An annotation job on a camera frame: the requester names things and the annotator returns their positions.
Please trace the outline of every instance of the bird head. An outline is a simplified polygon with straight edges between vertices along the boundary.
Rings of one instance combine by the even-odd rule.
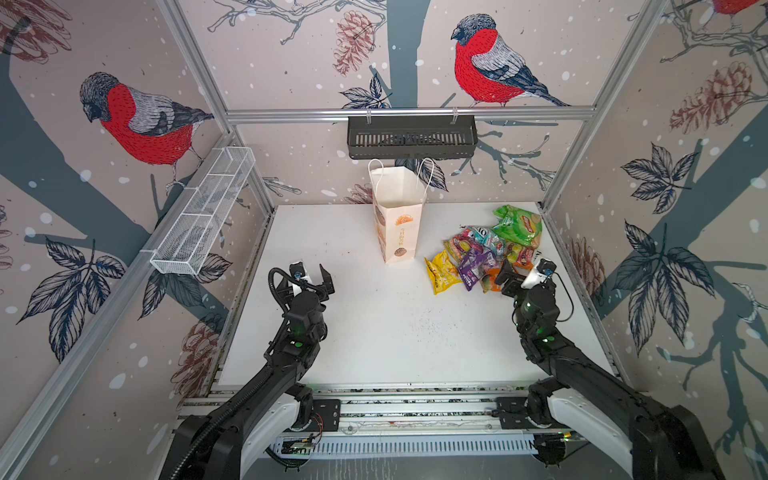
[[[115,77],[103,71],[85,79],[80,87],[80,102],[83,104],[83,112],[88,121],[92,122],[97,118],[102,121],[112,120],[107,95],[119,84]]]
[[[467,43],[475,36],[475,33],[486,29],[496,29],[496,22],[493,21],[490,15],[485,13],[467,15],[456,25],[453,35],[451,35],[451,40],[456,40],[462,47],[466,47]]]

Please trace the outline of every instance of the black wire basket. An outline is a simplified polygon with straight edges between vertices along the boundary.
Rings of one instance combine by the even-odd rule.
[[[346,144],[355,160],[469,158],[478,132],[473,115],[350,117]]]

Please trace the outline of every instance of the gray floor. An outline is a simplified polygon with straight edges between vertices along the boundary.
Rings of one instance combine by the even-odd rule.
[[[530,455],[371,458],[310,461],[300,472],[285,472],[271,458],[260,459],[244,480],[628,480],[624,470],[593,445],[545,468]]]

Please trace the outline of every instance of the white paper shopping bag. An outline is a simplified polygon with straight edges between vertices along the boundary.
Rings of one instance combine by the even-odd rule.
[[[374,186],[374,223],[384,263],[413,260],[427,187],[405,167],[384,167],[382,164],[381,168],[370,171],[370,177]]]

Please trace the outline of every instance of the white mesh basket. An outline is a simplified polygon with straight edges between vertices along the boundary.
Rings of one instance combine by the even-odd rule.
[[[254,163],[248,147],[221,150],[150,260],[160,273],[200,272]]]

